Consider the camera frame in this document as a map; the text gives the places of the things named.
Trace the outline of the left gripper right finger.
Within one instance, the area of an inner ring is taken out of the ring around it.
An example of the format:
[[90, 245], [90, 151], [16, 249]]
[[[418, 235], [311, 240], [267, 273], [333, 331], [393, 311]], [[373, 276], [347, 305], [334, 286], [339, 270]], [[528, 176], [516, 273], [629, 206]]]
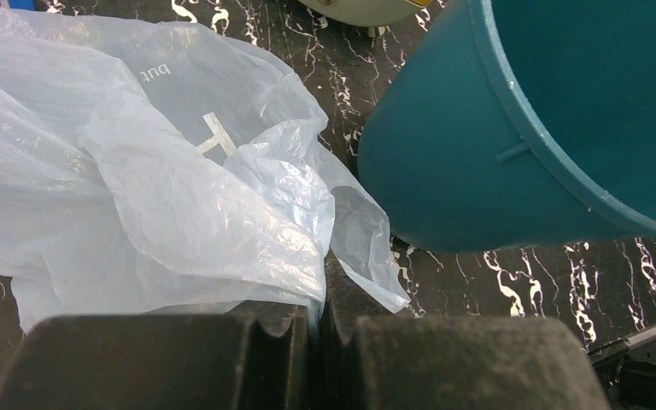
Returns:
[[556, 319], [393, 314], [325, 261], [322, 409], [607, 409]]

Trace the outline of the light blue plastic bag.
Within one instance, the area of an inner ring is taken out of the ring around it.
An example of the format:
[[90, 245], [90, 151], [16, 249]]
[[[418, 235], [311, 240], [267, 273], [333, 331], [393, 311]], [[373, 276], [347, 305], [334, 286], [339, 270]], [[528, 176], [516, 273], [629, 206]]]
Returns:
[[196, 23], [0, 7], [0, 275], [64, 314], [325, 304], [334, 255], [409, 303], [385, 212], [271, 52]]

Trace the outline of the teal plastic trash bin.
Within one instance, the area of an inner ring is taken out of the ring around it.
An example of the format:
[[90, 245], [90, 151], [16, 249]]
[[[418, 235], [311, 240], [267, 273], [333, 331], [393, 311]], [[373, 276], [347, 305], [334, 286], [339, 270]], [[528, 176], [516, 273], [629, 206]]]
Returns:
[[656, 1], [448, 2], [357, 170], [421, 249], [656, 240]]

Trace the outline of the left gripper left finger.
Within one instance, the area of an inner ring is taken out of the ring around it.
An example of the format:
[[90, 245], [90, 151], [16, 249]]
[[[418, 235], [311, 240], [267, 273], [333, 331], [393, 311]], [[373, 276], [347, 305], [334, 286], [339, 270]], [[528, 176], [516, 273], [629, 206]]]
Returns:
[[62, 316], [24, 339], [0, 409], [304, 409], [305, 307]]

